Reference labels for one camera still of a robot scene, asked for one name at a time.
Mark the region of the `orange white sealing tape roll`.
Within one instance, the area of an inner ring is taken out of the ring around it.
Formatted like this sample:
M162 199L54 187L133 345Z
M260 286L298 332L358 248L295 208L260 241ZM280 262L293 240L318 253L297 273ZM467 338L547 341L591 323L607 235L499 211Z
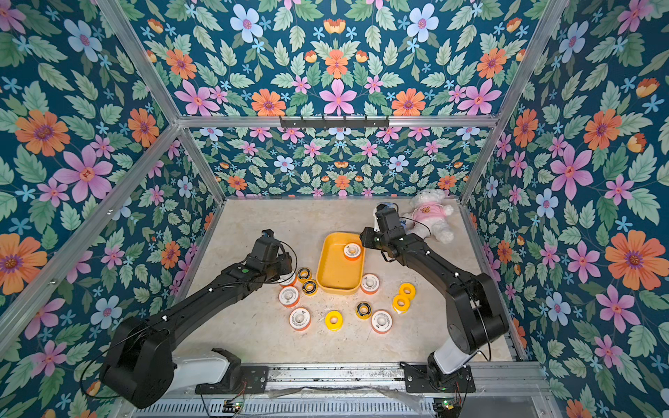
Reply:
M377 310L371 317L371 327L378 334L388 334L393 327L393 318L388 311Z
M364 248L355 242L348 243L343 247L343 256L347 261L360 261L364 256Z
M291 279L286 279L280 283L281 287L292 287L294 284L296 284L297 278L293 276Z
M297 287L283 287L279 294L279 301L285 308L295 307L300 301L300 291Z
M295 331L305 331L311 324L312 316L306 308L296 308L289 316L289 325Z
M360 289L364 294L376 294L380 288L381 281L379 277L373 273L366 273L362 277Z

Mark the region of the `black yellow sealing tape roll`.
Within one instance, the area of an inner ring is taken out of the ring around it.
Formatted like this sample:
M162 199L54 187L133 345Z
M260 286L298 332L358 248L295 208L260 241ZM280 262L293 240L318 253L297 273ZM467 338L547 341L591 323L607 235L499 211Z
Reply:
M367 301L359 302L355 307L355 315L361 320L370 319L373 315L372 306Z
M296 278L299 282L304 283L305 281L312 279L312 272L309 268L299 268L296 273Z
M318 291L318 284L315 280L306 280L302 284L302 292L306 296L313 296Z

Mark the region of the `yellow plastic storage box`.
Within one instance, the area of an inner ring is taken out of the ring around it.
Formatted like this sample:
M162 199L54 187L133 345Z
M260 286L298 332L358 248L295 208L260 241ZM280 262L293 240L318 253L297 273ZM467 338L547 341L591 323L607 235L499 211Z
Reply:
M365 250L360 261L347 261L343 256L343 247L351 242L362 246L359 235L355 233L335 232L325 238L316 274L318 286L324 292L351 295L360 287Z

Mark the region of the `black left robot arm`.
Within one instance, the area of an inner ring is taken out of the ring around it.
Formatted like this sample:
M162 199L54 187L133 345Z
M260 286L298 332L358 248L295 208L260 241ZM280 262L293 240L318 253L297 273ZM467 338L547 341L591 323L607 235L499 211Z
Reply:
M153 405L175 383L172 353L220 311L266 283L293 271L290 254L271 261L247 258L223 269L208 285L146 320L130 317L118 326L99 370L103 385L138 409Z

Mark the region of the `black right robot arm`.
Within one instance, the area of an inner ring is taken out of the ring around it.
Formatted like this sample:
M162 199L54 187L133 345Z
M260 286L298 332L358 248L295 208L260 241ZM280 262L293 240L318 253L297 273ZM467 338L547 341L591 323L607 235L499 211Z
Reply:
M449 337L428 357L433 382L458 373L480 349L510 330L498 284L486 273L459 268L414 233L393 238L367 227L360 240L364 247L381 251L386 261L419 273L444 297Z

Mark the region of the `white plush bear pink shirt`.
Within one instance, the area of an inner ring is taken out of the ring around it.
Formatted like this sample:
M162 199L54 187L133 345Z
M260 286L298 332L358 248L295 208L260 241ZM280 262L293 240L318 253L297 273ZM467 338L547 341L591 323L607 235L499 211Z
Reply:
M444 244L454 240L455 235L448 222L454 207L447 202L444 191L423 190L409 204L411 209L402 216L408 234L414 233L422 239L433 237Z

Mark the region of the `white perforated vent panel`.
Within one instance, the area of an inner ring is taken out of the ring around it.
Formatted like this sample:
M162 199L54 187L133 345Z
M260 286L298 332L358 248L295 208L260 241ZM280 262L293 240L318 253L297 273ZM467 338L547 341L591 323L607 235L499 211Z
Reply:
M252 398L239 413L222 411L225 401L167 400L134 412L134 417L435 417L433 402L409 406L389 398Z

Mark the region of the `black hook rail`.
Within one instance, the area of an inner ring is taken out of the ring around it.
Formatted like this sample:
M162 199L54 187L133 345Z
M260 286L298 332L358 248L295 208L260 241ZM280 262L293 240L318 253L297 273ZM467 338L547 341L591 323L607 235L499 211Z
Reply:
M327 130L329 128L387 128L390 127L389 118L378 117L287 117L279 118L281 128L314 128Z

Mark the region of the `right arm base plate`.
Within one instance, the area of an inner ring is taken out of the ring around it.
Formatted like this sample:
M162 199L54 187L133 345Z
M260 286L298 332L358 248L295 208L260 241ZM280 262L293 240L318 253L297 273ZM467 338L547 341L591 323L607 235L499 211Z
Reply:
M476 385L469 367L462 367L453 374L444 374L436 364L411 364L400 362L404 372L405 390L411 394L474 393Z

